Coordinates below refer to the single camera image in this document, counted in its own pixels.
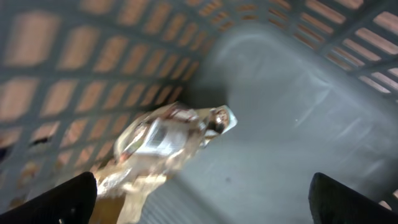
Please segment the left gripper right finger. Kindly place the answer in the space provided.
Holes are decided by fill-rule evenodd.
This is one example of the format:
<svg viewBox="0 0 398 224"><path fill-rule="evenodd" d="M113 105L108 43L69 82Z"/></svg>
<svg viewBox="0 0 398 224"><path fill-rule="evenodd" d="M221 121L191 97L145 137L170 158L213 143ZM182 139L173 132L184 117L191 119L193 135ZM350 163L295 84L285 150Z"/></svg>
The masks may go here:
<svg viewBox="0 0 398 224"><path fill-rule="evenodd" d="M395 212L320 172L308 201L314 224L397 224Z"/></svg>

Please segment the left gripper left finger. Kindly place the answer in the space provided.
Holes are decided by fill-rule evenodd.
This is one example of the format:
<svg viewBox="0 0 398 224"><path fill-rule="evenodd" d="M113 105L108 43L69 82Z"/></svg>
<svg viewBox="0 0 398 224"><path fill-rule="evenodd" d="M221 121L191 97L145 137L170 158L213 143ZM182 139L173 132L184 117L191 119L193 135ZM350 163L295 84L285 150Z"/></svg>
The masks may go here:
<svg viewBox="0 0 398 224"><path fill-rule="evenodd" d="M1 215L1 224L89 223L97 198L96 179L84 172Z"/></svg>

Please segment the beige cookie snack bag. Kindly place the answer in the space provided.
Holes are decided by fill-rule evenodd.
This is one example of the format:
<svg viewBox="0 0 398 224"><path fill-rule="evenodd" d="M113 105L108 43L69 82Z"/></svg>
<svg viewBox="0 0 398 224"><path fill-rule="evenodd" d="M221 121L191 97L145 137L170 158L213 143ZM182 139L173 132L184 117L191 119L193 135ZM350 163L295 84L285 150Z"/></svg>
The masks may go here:
<svg viewBox="0 0 398 224"><path fill-rule="evenodd" d="M147 197L237 123L226 105L193 109L179 102L136 118L114 143L115 162L94 173L97 202L91 220L137 223Z"/></svg>

